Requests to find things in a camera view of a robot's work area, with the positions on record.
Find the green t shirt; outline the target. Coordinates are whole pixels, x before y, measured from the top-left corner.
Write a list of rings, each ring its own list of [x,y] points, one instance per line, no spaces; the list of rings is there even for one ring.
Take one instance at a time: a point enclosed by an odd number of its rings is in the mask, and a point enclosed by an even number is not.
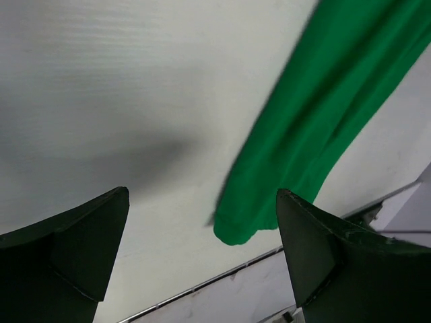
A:
[[[228,174],[216,238],[276,229],[281,188],[313,202],[429,43],[429,1],[319,1]]]

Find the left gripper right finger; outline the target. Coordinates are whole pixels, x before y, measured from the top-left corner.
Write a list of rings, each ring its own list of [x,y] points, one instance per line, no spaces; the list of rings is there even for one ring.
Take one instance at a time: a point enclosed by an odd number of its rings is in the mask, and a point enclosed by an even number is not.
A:
[[[327,213],[290,190],[276,214],[307,322],[429,322],[430,249]]]

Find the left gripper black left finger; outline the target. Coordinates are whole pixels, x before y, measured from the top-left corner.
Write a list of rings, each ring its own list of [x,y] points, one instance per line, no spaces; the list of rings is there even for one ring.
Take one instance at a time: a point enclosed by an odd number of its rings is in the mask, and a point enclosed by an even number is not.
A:
[[[120,186],[1,235],[1,321],[92,322],[128,212],[129,190]]]

